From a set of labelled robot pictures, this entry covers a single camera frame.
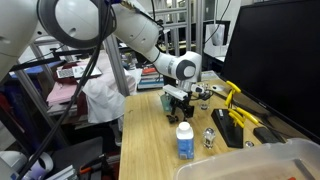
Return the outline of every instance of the white bottle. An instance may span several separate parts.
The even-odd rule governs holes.
[[[193,159],[194,142],[193,130],[188,122],[181,122],[176,129],[178,157],[180,159]]]

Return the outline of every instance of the wire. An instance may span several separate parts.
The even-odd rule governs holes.
[[[223,18],[223,16],[224,16],[224,14],[227,12],[227,10],[228,10],[228,8],[229,8],[229,5],[230,5],[230,2],[231,2],[231,0],[229,0],[229,2],[228,2],[228,4],[227,4],[227,7],[226,7],[226,9],[224,10],[224,12],[223,12],[223,14],[222,14],[222,16],[221,16],[221,18],[220,18],[220,21],[222,21],[222,18]],[[220,27],[220,24],[218,24],[217,29],[211,34],[211,36],[210,36],[203,44],[206,44],[206,43],[212,38],[212,36],[218,31],[219,27]]]
[[[280,133],[280,134],[282,134],[282,135],[285,135],[285,136],[287,136],[287,137],[289,137],[289,138],[293,138],[293,137],[294,137],[294,136],[292,136],[292,135],[286,134],[286,133],[284,133],[284,132],[281,132],[281,131],[275,129],[275,128],[272,127],[272,126],[267,125],[266,123],[263,123],[262,121],[259,121],[259,123],[260,123],[261,125],[263,125],[263,126],[266,126],[266,127],[269,128],[269,129],[271,129],[272,131],[275,131],[275,132],[277,132],[277,133]]]
[[[56,50],[59,50],[59,49],[61,49],[63,46],[65,46],[64,44],[63,45],[61,45],[60,47],[58,47],[57,49],[55,49],[55,51]],[[50,55],[50,54],[52,54],[53,52],[49,52],[49,53],[47,53],[47,54],[45,54],[45,55],[42,55],[42,56],[39,56],[39,57],[35,57],[35,58],[33,58],[33,59],[30,59],[30,60],[27,60],[27,61],[25,61],[24,63],[22,63],[22,64],[25,64],[25,63],[28,63],[28,62],[30,62],[30,61],[34,61],[34,60],[39,60],[40,58],[43,58],[43,57],[45,57],[45,56],[48,56],[48,55]]]
[[[43,153],[43,151],[47,148],[47,146],[49,145],[49,143],[52,141],[55,133],[58,131],[62,121],[67,117],[68,112],[71,108],[71,106],[74,104],[74,102],[76,101],[78,95],[80,94],[80,91],[82,90],[83,86],[85,85],[86,81],[89,78],[89,75],[92,73],[93,68],[98,60],[98,56],[100,53],[100,48],[101,48],[101,44],[103,41],[103,35],[105,33],[107,33],[107,28],[108,26],[106,24],[102,24],[103,22],[108,23],[109,22],[109,13],[110,13],[110,9],[111,8],[111,3],[107,4],[107,13],[105,14],[107,17],[102,17],[102,10],[101,10],[101,2],[99,1],[99,35],[98,35],[98,42],[97,42],[97,47],[95,48],[95,51],[80,79],[79,84],[77,85],[77,88],[75,90],[75,93],[73,94],[73,96],[71,97],[71,101],[69,102],[69,104],[67,105],[66,110],[64,111],[64,113],[60,116],[59,120],[56,122],[56,124],[54,125],[54,127],[51,129],[51,131],[49,132],[49,134],[45,137],[45,139],[43,140],[43,143],[40,145],[40,147],[36,150],[36,152],[34,153],[34,155],[32,156],[32,158],[30,159],[30,161],[24,166],[24,168],[22,169],[19,177],[17,178],[18,180],[21,180],[24,175],[29,171],[29,169],[33,166],[33,164],[37,161],[37,159],[40,157],[40,155]]]
[[[154,10],[154,2],[153,2],[153,0],[151,0],[151,5],[152,5],[153,20],[156,20],[156,12]]]
[[[214,95],[214,91],[213,90],[211,90],[211,89],[206,89],[205,90],[205,92],[204,93],[201,93],[201,94],[199,94],[198,95],[198,97],[196,97],[195,99],[190,99],[190,101],[196,101],[196,100],[208,100],[208,99],[210,99],[213,95]]]
[[[5,56],[9,56],[9,57],[19,57],[19,56],[12,56],[12,55],[10,55],[10,54],[6,54],[6,53],[3,53],[3,52],[0,52],[0,54],[2,54],[2,55],[5,55]]]
[[[139,8],[134,7],[134,9],[136,10],[137,13],[140,13],[141,15],[143,15],[144,17],[146,17],[147,19],[149,19],[150,21],[156,23],[158,26],[160,26],[162,28],[162,31],[164,30],[164,27],[162,26],[162,24],[160,24],[159,22],[157,22],[156,20],[152,19],[149,15],[147,15],[146,13],[142,12]]]

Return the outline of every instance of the black clamp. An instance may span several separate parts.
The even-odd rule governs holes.
[[[171,116],[171,115],[167,115],[167,118],[168,118],[170,124],[173,124],[173,123],[179,121],[178,116],[173,117],[173,116]]]

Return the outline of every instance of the computer monitor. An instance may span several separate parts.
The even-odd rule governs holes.
[[[320,142],[320,1],[240,8],[220,74],[248,97]]]

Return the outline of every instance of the wooden table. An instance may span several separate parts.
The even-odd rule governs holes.
[[[221,80],[206,83],[225,85]],[[228,88],[220,94],[227,95],[227,92]],[[159,90],[126,98],[119,179],[169,180],[183,164],[236,150],[227,147],[211,118],[213,109],[226,108],[224,100],[212,96],[208,110],[201,110],[199,101],[191,101],[195,112],[188,122],[194,131],[194,159],[180,160],[175,134],[179,123],[169,124],[166,115],[170,113],[163,111],[160,101],[163,94],[164,91]],[[205,148],[201,142],[202,133],[208,127],[216,132],[212,149]],[[252,134],[254,127],[251,121],[245,121],[243,140],[258,146],[261,143]]]

